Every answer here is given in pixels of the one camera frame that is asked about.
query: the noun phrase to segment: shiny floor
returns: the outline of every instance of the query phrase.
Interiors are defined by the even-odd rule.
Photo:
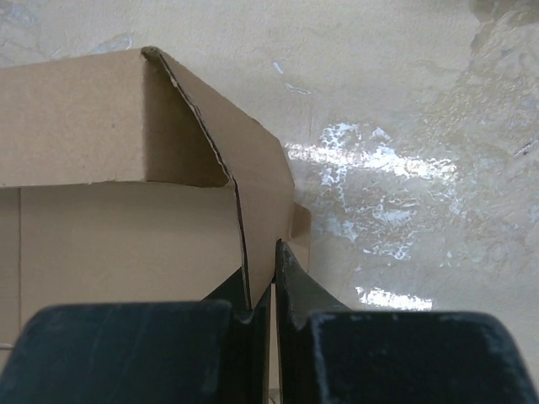
[[[316,280],[490,312],[539,380],[538,1],[0,0],[0,66],[141,45],[281,139]]]

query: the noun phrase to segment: folded cardboard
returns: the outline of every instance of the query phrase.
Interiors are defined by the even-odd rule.
[[[198,300],[239,268],[254,306],[279,238],[308,255],[279,141],[159,49],[0,83],[0,344],[48,305]]]

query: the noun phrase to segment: white floor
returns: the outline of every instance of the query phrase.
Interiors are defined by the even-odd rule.
[[[492,313],[539,380],[539,2],[0,0],[0,66],[141,45],[286,145],[315,279]]]

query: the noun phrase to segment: corrugated cardboard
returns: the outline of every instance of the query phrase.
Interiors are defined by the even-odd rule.
[[[240,267],[254,306],[279,238],[308,257],[278,140],[159,49],[0,83],[0,343],[44,306],[198,300]]]

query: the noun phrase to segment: cardboard edge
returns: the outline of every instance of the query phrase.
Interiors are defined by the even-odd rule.
[[[309,256],[311,252],[311,211],[304,206],[294,203],[294,213],[290,228],[288,245],[305,272],[309,272]]]
[[[195,115],[195,118],[197,119],[200,128],[202,129],[202,132],[204,133],[205,138],[208,140],[208,143],[210,143],[211,149],[216,154],[216,159],[221,164],[222,170],[225,173],[225,175],[229,178],[229,180],[232,182],[234,187],[234,195],[236,196],[236,206],[237,206],[237,223],[239,228],[239,234],[240,234],[240,241],[242,246],[242,276],[243,276],[243,292],[245,294],[245,301],[247,304],[247,308],[252,308],[252,301],[251,301],[251,291],[249,288],[249,277],[248,277],[248,256],[247,256],[247,245],[245,241],[245,231],[243,229],[243,215],[242,215],[242,206],[240,201],[240,195],[239,195],[239,187],[237,186],[236,179],[232,176],[232,173],[228,169],[227,165],[225,164],[221,153],[217,149],[216,143],[211,137],[211,134],[202,119],[202,114],[195,104],[195,102],[191,99],[191,97],[182,89],[182,87],[179,85],[178,80],[174,76],[172,69],[168,65],[165,55],[167,55],[165,52],[157,48],[156,46],[146,46],[141,49],[141,54],[149,61],[156,61],[158,62],[164,69],[164,71],[168,74],[168,77],[170,78],[170,81],[172,85],[179,91],[182,99],[189,105],[191,110],[193,111],[193,114]]]

